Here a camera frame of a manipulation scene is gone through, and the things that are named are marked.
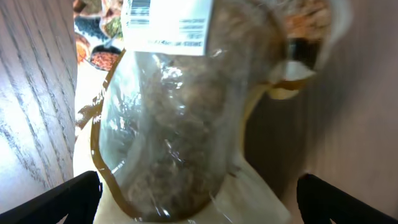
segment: wooden surface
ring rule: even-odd
[[[71,0],[0,1],[0,213],[73,177]]]
[[[302,223],[297,178],[311,172],[398,218],[398,1],[354,0],[354,23],[293,100],[263,98],[246,155]]]

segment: wooden table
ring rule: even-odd
[[[398,218],[398,1],[352,3],[352,28],[321,74],[293,100],[263,98],[248,122],[246,156],[294,223],[304,172]]]
[[[298,97],[264,97],[246,154],[300,215],[305,171],[398,218],[398,1],[352,0],[353,28]],[[0,212],[72,178],[70,0],[0,1]]]
[[[72,1],[0,1],[0,213],[73,177]]]

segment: barcode sticker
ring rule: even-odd
[[[205,54],[213,0],[128,0],[122,9],[128,50]]]

